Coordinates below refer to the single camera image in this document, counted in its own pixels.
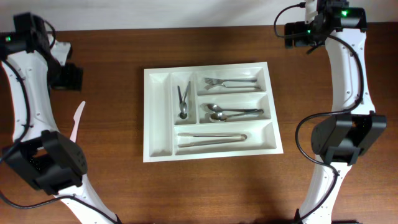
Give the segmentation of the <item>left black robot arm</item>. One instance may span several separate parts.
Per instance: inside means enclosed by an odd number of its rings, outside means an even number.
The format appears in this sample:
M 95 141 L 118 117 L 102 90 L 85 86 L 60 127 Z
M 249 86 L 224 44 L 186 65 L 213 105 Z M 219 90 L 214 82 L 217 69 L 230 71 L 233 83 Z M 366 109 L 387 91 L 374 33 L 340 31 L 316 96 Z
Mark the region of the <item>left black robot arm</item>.
M 82 223 L 119 223 L 90 184 L 88 163 L 77 144 L 83 105 L 73 117 L 69 136 L 53 117 L 52 90 L 81 90 L 83 70 L 70 62 L 72 45 L 56 38 L 45 19 L 25 12 L 13 17 L 14 32 L 1 36 L 1 68 L 12 96 L 12 144 L 2 150 L 1 161 L 29 186 L 63 202 Z

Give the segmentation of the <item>long metal tongs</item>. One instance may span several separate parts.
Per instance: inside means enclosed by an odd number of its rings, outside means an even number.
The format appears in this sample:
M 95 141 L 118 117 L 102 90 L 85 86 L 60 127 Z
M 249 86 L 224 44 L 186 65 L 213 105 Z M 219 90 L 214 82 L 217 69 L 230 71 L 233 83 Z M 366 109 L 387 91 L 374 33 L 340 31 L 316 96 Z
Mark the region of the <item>long metal tongs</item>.
M 241 142 L 245 141 L 248 138 L 248 136 L 245 134 L 193 134 L 193 133 L 180 133 L 178 134 L 178 137 L 206 138 L 206 141 L 197 141 L 197 142 L 179 144 L 178 145 L 179 148 Z

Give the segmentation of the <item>metal fork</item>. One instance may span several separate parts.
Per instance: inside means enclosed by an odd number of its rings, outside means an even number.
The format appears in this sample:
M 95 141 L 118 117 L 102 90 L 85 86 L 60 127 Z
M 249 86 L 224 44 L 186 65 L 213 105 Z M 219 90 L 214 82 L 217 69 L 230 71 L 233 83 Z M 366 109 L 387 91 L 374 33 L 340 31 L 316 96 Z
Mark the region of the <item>metal fork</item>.
M 204 78 L 205 83 L 210 85 L 220 85 L 224 82 L 244 82 L 244 83 L 256 83 L 257 79 L 219 79 L 219 78 Z
M 224 84 L 217 84 L 217 85 L 207 85 L 204 87 L 206 90 L 210 90 L 212 88 L 222 87 L 222 88 L 253 88 L 253 89 L 261 89 L 260 86 L 253 85 L 253 86 L 226 86 Z

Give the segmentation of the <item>small metal teaspoon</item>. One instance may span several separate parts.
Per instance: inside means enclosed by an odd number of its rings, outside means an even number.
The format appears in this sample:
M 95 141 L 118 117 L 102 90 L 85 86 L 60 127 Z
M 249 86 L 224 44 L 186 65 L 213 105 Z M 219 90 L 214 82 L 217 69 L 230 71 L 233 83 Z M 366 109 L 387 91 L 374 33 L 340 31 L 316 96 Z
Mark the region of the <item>small metal teaspoon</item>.
M 177 87 L 178 98 L 179 98 L 180 117 L 182 119 L 185 119 L 188 116 L 188 106 L 187 106 L 186 99 L 188 96 L 188 92 L 190 91 L 190 87 L 191 87 L 191 84 L 190 84 L 190 82 L 188 82 L 184 93 L 181 93 L 181 89 L 179 86 Z
M 181 119 L 186 119 L 188 117 L 188 106 L 186 103 L 187 90 L 185 90 L 184 94 L 182 94 L 181 89 L 178 86 L 177 91 L 178 91 L 179 108 L 180 108 L 179 117 Z

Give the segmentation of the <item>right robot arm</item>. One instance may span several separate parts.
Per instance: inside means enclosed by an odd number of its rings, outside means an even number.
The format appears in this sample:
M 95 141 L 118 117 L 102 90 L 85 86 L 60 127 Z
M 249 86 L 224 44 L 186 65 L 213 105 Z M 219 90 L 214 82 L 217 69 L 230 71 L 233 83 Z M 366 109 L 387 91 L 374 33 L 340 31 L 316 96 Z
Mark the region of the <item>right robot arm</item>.
M 307 116 L 296 129 L 315 118 L 311 147 L 315 157 L 312 180 L 294 223 L 331 223 L 340 187 L 357 162 L 386 129 L 384 115 L 372 103 L 364 59 L 366 13 L 348 1 L 305 1 L 305 19 L 287 23 L 282 38 L 287 48 L 324 46 L 331 65 L 333 103 L 330 112 Z

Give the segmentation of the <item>large metal spoon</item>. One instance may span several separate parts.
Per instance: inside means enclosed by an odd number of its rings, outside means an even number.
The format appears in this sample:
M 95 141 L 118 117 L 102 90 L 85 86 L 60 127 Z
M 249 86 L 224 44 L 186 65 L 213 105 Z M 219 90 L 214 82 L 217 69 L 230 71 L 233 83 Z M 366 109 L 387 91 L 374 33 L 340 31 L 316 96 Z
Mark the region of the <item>large metal spoon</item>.
M 222 113 L 225 111 L 246 113 L 257 111 L 257 109 L 225 109 L 213 103 L 205 104 L 203 108 L 207 113 Z
M 226 122 L 229 118 L 252 115 L 252 114 L 262 114 L 263 112 L 264 112 L 264 110 L 254 110 L 254 111 L 248 111 L 248 112 L 230 114 L 230 115 L 227 115 L 224 113 L 213 113 L 210 115 L 210 121 L 211 122 Z

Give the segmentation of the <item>pink plastic knife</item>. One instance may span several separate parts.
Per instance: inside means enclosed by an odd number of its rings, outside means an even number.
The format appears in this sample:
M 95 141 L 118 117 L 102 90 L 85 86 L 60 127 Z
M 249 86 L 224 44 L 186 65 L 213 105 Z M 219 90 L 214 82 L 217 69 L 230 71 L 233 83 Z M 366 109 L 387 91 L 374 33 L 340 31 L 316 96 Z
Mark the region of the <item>pink plastic knife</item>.
M 78 108 L 75 111 L 75 114 L 73 116 L 73 121 L 74 121 L 74 125 L 73 125 L 73 129 L 70 135 L 70 140 L 72 142 L 76 142 L 77 139 L 77 134 L 78 134 L 78 127 L 80 124 L 80 120 L 81 120 L 81 115 L 83 113 L 84 107 L 85 107 L 86 102 L 82 101 L 80 103 L 80 105 L 78 106 Z

